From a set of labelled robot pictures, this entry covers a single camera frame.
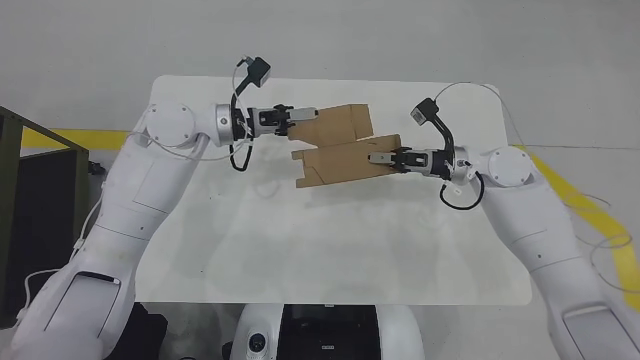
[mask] cable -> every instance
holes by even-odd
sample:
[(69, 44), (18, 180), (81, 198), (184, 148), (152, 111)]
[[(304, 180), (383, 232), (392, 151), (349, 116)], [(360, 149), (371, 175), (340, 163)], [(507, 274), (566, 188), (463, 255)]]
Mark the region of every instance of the cable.
[(84, 219), (84, 223), (82, 224), (82, 229), (80, 230), (80, 236), (78, 236), (78, 240), (73, 245), (73, 250), (71, 251), (71, 257), (69, 257), (69, 261), (71, 261), (71, 259), (74, 258), (74, 256), (78, 253), (78, 251), (82, 247), (82, 245), (84, 245), (84, 232), (87, 229), (87, 224), (89, 224), (89, 219), (91, 218), (93, 213), (96, 211), (98, 206), (100, 206), (100, 203), (102, 203), (102, 196), (103, 195), (104, 195), (104, 191), (101, 191), (100, 192), (100, 198), (98, 199), (96, 204), (93, 205), (93, 207), (89, 211), (89, 214), (87, 214), (87, 218)]
[[(511, 124), (511, 126), (513, 127), (513, 131), (516, 133), (516, 136), (518, 137), (518, 141), (520, 142), (520, 145), (524, 148), (524, 151), (525, 151), (525, 152), (527, 152), (527, 153), (529, 153), (529, 154), (530, 154), (529, 148), (527, 147), (527, 145), (526, 145), (526, 144), (524, 143), (524, 141), (522, 140), (522, 136), (520, 135), (520, 132), (518, 131), (518, 128), (516, 127), (516, 123), (515, 123), (515, 121), (513, 120), (513, 117), (511, 116), (511, 111), (509, 111), (509, 107), (507, 107), (507, 104), (504, 102), (504, 100), (502, 100), (502, 97), (500, 96), (500, 94), (499, 94), (498, 92), (496, 92), (493, 88), (491, 88), (491, 87), (489, 87), (489, 86), (487, 86), (487, 85), (484, 85), (484, 84), (478, 84), (478, 83), (470, 82), (470, 81), (465, 81), (465, 82), (454, 82), (454, 83), (452, 83), (452, 84), (449, 84), (449, 85), (445, 86), (445, 87), (444, 87), (440, 92), (438, 92), (438, 94), (435, 96), (435, 98), (433, 99), (433, 101), (435, 102), (436, 100), (438, 100), (438, 98), (440, 97), (440, 95), (442, 95), (442, 94), (443, 94), (445, 91), (447, 91), (449, 88), (451, 88), (451, 87), (453, 87), (453, 86), (456, 86), (456, 85), (461, 85), (461, 84), (469, 84), (469, 85), (477, 85), (477, 86), (481, 86), (481, 87), (483, 87), (483, 88), (488, 89), (489, 91), (491, 91), (491, 92), (492, 92), (492, 93), (493, 93), (493, 94), (494, 94), (494, 95), (495, 95), (495, 96), (500, 100), (500, 103), (502, 104), (502, 107), (504, 107), (505, 111), (507, 112), (507, 116), (509, 117), (509, 123), (510, 123), (510, 124)], [(442, 198), (443, 198), (442, 193), (444, 192), (444, 189), (445, 189), (445, 186), (443, 185), (442, 189), (440, 190), (440, 199), (441, 199), (441, 200), (442, 200)], [(590, 194), (588, 194), (588, 193), (582, 193), (582, 192), (580, 192), (580, 193), (576, 193), (576, 194), (575, 194), (575, 196), (577, 196), (577, 195), (587, 196), (587, 197), (590, 197), (590, 198), (595, 199), (595, 200), (597, 200), (597, 201), (600, 201), (600, 202), (602, 202), (602, 203), (606, 204), (608, 208), (612, 208), (612, 207), (613, 207), (613, 205), (612, 205), (610, 202), (608, 202), (607, 200), (602, 199), (602, 198), (600, 198), (600, 197), (598, 197), (598, 196), (590, 195)], [(570, 209), (571, 209), (572, 211), (574, 211), (574, 212), (577, 210), (577, 211), (585, 211), (585, 212), (593, 212), (593, 213), (605, 213), (605, 211), (604, 211), (604, 210), (594, 210), (594, 209), (590, 209), (590, 208), (582, 208), (582, 207), (572, 206), (572, 205), (570, 205), (570, 204), (568, 204), (568, 203), (566, 202), (566, 201), (567, 201), (567, 200), (569, 200), (569, 199), (568, 199), (568, 198), (565, 198), (562, 202), (563, 202), (563, 204), (564, 204), (566, 207), (570, 208)], [(600, 273), (600, 270), (598, 269), (598, 267), (597, 267), (597, 266), (596, 266), (596, 264), (595, 264), (595, 261), (593, 260), (593, 256), (594, 256), (595, 252), (596, 252), (598, 249), (609, 249), (609, 250), (614, 250), (614, 249), (621, 249), (621, 248), (623, 248), (623, 247), (625, 247), (625, 246), (630, 245), (630, 244), (631, 244), (631, 242), (633, 241), (633, 237), (632, 237), (630, 234), (615, 235), (615, 236), (612, 236), (612, 237), (610, 237), (610, 238), (605, 238), (605, 239), (603, 239), (602, 241), (600, 241), (600, 242), (599, 242), (599, 243), (597, 243), (597, 244), (593, 244), (593, 243), (587, 242), (586, 240), (582, 239), (582, 238), (581, 238), (581, 237), (579, 237), (578, 235), (575, 235), (575, 237), (576, 237), (576, 239), (578, 239), (580, 242), (582, 242), (582, 243), (584, 243), (584, 244), (589, 245), (589, 246), (591, 246), (591, 247), (592, 247), (591, 252), (589, 253), (589, 261), (590, 261), (590, 263), (591, 263), (591, 267), (593, 267), (593, 269), (595, 270), (596, 274), (598, 274), (598, 277), (600, 277), (600, 279), (601, 279), (605, 284), (609, 285), (611, 288), (616, 289), (616, 290), (618, 290), (618, 291), (620, 291), (620, 292), (624, 292), (624, 293), (631, 293), (631, 294), (640, 294), (640, 291), (635, 291), (635, 290), (625, 289), (625, 288), (622, 288), (622, 287), (620, 287), (620, 286), (618, 286), (618, 285), (615, 285), (615, 284), (611, 283), (609, 280), (607, 280), (607, 279), (602, 275), (602, 273)], [(611, 241), (611, 240), (613, 240), (613, 239), (615, 239), (615, 238), (619, 238), (619, 237), (629, 237), (629, 240), (628, 240), (627, 242), (625, 242), (624, 244), (621, 244), (621, 245), (609, 245), (609, 246), (603, 246), (605, 243), (607, 243), (607, 242), (609, 242), (609, 241)]]
[(35, 277), (36, 275), (46, 274), (46, 273), (50, 273), (50, 272), (55, 273), (55, 272), (58, 272), (58, 271), (60, 271), (59, 268), (53, 268), (51, 270), (36, 271), (36, 272), (33, 272), (33, 273), (27, 275), (27, 277), (24, 279), (24, 292), (25, 292), (24, 307), (22, 309), (20, 309), (20, 311), (18, 312), (18, 315), (16, 316), (17, 322), (13, 326), (14, 328), (17, 327), (18, 325), (20, 325), (20, 322), (24, 318), (24, 315), (26, 314), (27, 309), (31, 305), (31, 289), (29, 288), (29, 280), (31, 279), (31, 277)]
[(487, 85), (484, 85), (484, 84), (478, 84), (478, 83), (470, 82), (470, 81), (454, 82), (453, 84), (449, 84), (449, 85), (445, 86), (444, 88), (442, 88), (442, 90), (440, 92), (438, 92), (438, 94), (433, 99), (433, 101), (434, 102), (437, 101), (438, 98), (440, 97), (440, 95), (442, 95), (449, 88), (454, 87), (456, 85), (462, 85), (462, 84), (481, 86), (481, 87), (491, 91), (500, 100), (500, 103), (502, 103), (502, 107), (504, 107), (504, 109), (507, 111), (507, 116), (509, 117), (509, 122), (511, 123), (511, 126), (513, 127), (513, 130), (516, 133), (516, 136), (518, 137), (518, 141), (520, 141), (520, 145), (525, 148), (525, 152), (529, 152), (529, 150), (527, 149), (527, 145), (525, 145), (524, 141), (522, 140), (522, 136), (520, 136), (520, 132), (518, 131), (518, 128), (516, 128), (516, 123), (513, 121), (513, 117), (511, 117), (511, 112), (509, 111), (509, 108), (507, 107), (507, 104), (504, 102), (504, 100), (502, 100), (502, 97), (500, 97), (500, 94), (498, 92), (496, 92), (495, 89), (491, 88), (490, 86), (487, 86)]
[[(233, 115), (233, 112), (236, 108), (236, 101), (239, 102), (239, 98), (240, 95), (242, 94), (242, 92), (245, 90), (245, 88), (249, 85), (249, 80), (247, 78), (243, 79), (242, 82), (240, 83), (240, 86), (238, 88), (236, 88), (236, 72), (238, 71), (238, 68), (246, 62), (246, 57), (243, 57), (242, 60), (240, 60), (238, 62), (238, 64), (236, 64), (236, 67), (233, 69), (233, 74), (231, 76), (231, 89), (233, 92), (233, 95), (231, 96), (231, 104), (230, 104), (230, 108), (231, 108), (231, 114)], [(239, 102), (241, 105), (241, 110), (240, 112), (242, 113), (242, 118), (244, 119), (242, 122), (244, 123), (243, 125), (247, 125), (247, 118), (244, 115), (243, 110), (249, 114), (249, 111), (247, 111), (247, 109), (244, 108), (244, 106), (242, 106), (242, 102)], [(245, 127), (245, 135), (244, 135), (244, 139), (247, 139), (247, 128)], [(231, 167), (233, 167), (234, 170), (239, 171), (239, 172), (245, 172), (247, 171), (247, 167), (249, 167), (249, 160), (251, 160), (251, 154), (253, 153), (253, 134), (249, 134), (249, 149), (247, 150), (247, 155), (244, 159), (244, 163), (242, 164), (241, 167), (238, 167), (238, 165), (236, 164), (236, 160), (234, 158), (236, 152), (238, 150), (234, 150), (233, 145), (229, 145), (229, 160), (231, 161)]]
[[(239, 95), (236, 94), (235, 91), (235, 76), (236, 76), (236, 71), (238, 70), (238, 67), (240, 67), (239, 63), (238, 65), (236, 65), (236, 67), (233, 70), (233, 76), (231, 77), (231, 86), (233, 87), (233, 98), (235, 98), (235, 101), (240, 105), (240, 109), (243, 112), (249, 113), (249, 111), (247, 110), (247, 108), (244, 106), (244, 103), (240, 100)], [(188, 160), (195, 160), (195, 161), (219, 161), (219, 160), (224, 160), (227, 158), (232, 157), (234, 154), (238, 153), (240, 151), (240, 149), (242, 149), (242, 147), (249, 142), (249, 149), (251, 150), (253, 148), (253, 138), (252, 133), (250, 132), (250, 128), (249, 126), (246, 124), (246, 122), (241, 122), (240, 125), (242, 125), (242, 128), (244, 129), (244, 138), (242, 139), (242, 141), (240, 141), (240, 143), (238, 145), (236, 145), (233, 149), (233, 151), (230, 150), (229, 154), (226, 154), (224, 156), (220, 156), (220, 157), (211, 157), (211, 158), (197, 158), (197, 157), (191, 157), (182, 153), (177, 153), (174, 152), (172, 150), (167, 149), (167, 147), (165, 145), (163, 145), (162, 143), (158, 142), (157, 140), (153, 139), (152, 137), (142, 133), (142, 132), (138, 132), (138, 131), (131, 131), (129, 133), (128, 136), (132, 136), (132, 135), (141, 135), (144, 138), (148, 139), (149, 141), (155, 143), (156, 145), (158, 145), (158, 147), (160, 147), (160, 149), (164, 150), (167, 153), (170, 153), (174, 156), (177, 157), (181, 157), (183, 159), (188, 159)]]
[(454, 210), (471, 210), (474, 207), (478, 206), (482, 201), (482, 198), (484, 197), (484, 179), (482, 178), (482, 175), (480, 175), (480, 173), (477, 171), (476, 171), (476, 177), (478, 178), (478, 181), (480, 181), (480, 193), (478, 194), (478, 198), (476, 199), (475, 202), (473, 202), (472, 205), (466, 206), (466, 207), (460, 207), (447, 202), (447, 199), (444, 198), (444, 190), (447, 189), (447, 184), (443, 184), (442, 188), (440, 188), (440, 200), (442, 200), (442, 203), (446, 204), (447, 206), (451, 207)]
[[(607, 243), (609, 241), (612, 241), (614, 239), (617, 239), (617, 238), (628, 238), (628, 239), (627, 239), (627, 241), (625, 243), (622, 243), (622, 244), (619, 244), (619, 245), (603, 246), (605, 243)], [(598, 270), (598, 267), (596, 267), (596, 263), (595, 263), (595, 261), (593, 259), (593, 255), (596, 253), (596, 250), (598, 250), (598, 249), (611, 249), (611, 250), (613, 250), (613, 249), (622, 249), (623, 247), (626, 247), (626, 246), (630, 245), (632, 241), (633, 241), (633, 237), (631, 235), (629, 235), (629, 234), (620, 234), (620, 235), (614, 235), (614, 236), (609, 237), (609, 238), (605, 238), (605, 239), (601, 240), (599, 243), (597, 243), (596, 245), (593, 245), (593, 249), (591, 249), (591, 252), (589, 252), (589, 262), (591, 263), (591, 267), (593, 267), (593, 269), (595, 270), (596, 274), (598, 274), (598, 277), (600, 277), (600, 279), (605, 284), (609, 285), (613, 289), (616, 289), (616, 290), (618, 290), (620, 292), (632, 293), (632, 294), (635, 294), (635, 295), (640, 295), (640, 290), (625, 289), (625, 288), (622, 288), (622, 287), (620, 287), (618, 285), (615, 285), (615, 284), (609, 282), (609, 280), (606, 279), (604, 277), (604, 275), (602, 275), (600, 270)]]

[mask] round button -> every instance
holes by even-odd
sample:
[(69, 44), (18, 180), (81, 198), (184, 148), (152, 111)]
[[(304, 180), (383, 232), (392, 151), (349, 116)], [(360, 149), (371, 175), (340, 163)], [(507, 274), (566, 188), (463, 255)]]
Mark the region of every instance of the round button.
[(262, 334), (253, 334), (249, 338), (249, 350), (251, 350), (254, 353), (262, 352), (266, 345), (267, 345), (267, 340)]

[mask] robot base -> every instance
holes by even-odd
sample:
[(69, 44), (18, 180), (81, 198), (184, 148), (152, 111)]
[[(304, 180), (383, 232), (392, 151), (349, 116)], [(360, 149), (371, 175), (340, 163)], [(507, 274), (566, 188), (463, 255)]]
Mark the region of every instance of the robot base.
[(400, 305), (248, 304), (225, 346), (225, 360), (424, 360), (418, 323)]

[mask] cardboard flap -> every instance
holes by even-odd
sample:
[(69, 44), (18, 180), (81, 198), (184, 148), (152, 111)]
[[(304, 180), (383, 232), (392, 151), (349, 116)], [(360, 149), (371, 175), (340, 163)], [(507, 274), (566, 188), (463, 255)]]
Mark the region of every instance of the cardboard flap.
[(289, 140), (317, 147), (340, 145), (373, 136), (366, 104), (347, 104), (318, 111), (314, 120), (297, 121), (289, 128)]
[(400, 135), (387, 135), (342, 145), (299, 150), (294, 160), (302, 160), (304, 178), (297, 188), (307, 188), (393, 174), (389, 166), (369, 163), (369, 153), (390, 152), (401, 147)]

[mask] black panel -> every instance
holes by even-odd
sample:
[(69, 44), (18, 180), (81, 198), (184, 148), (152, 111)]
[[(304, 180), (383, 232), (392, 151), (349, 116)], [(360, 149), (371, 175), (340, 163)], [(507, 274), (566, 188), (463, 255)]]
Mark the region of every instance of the black panel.
[(375, 306), (286, 305), (278, 360), (380, 360)]
[[(24, 306), (24, 278), (60, 268), (73, 247), (76, 152), (61, 150), (20, 159), (5, 302), (6, 314)], [(34, 298), (51, 274), (30, 279)]]

